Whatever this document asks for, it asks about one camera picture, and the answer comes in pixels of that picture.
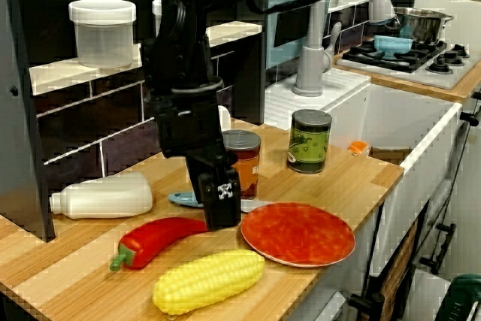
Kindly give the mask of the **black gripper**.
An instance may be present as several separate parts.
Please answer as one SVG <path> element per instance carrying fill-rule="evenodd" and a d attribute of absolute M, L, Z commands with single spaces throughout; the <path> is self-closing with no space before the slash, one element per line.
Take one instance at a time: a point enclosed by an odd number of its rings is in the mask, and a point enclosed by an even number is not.
<path fill-rule="evenodd" d="M 208 230 L 236 226 L 241 221 L 241 185 L 232 167 L 234 157 L 223 143 L 216 91 L 153 94 L 153 115 L 163 155 L 186 161 Z"/>

